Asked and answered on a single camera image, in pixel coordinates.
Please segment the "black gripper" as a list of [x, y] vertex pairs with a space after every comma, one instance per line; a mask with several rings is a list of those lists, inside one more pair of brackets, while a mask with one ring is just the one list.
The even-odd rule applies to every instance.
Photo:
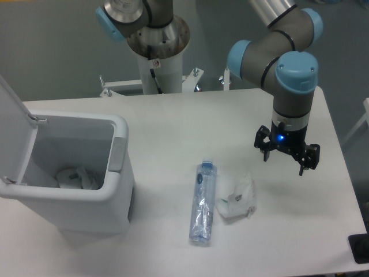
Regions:
[[299, 130], [284, 130], [272, 123], [270, 130], [262, 125], [255, 135], [254, 147], [258, 148], [263, 154], [263, 161], [267, 162], [270, 152], [278, 150], [285, 154], [295, 157], [295, 160], [300, 164], [299, 176], [302, 176], [304, 171], [315, 170], [320, 158], [320, 145], [306, 145], [305, 137], [307, 126]]

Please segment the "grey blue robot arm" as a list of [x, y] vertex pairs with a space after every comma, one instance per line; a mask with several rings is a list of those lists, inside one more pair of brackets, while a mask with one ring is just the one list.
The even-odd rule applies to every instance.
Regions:
[[[272, 125], [259, 128], [254, 145], [264, 159], [277, 150], [292, 156], [301, 171], [313, 170], [320, 147], [306, 144], [305, 136], [318, 62], [306, 49], [321, 36], [322, 19], [294, 1], [251, 1], [251, 6], [269, 33], [257, 42], [236, 42], [227, 68], [273, 97]], [[95, 14], [111, 40], [127, 41], [138, 57], [145, 94], [183, 92], [182, 53], [190, 31], [174, 14], [172, 1], [105, 1]]]

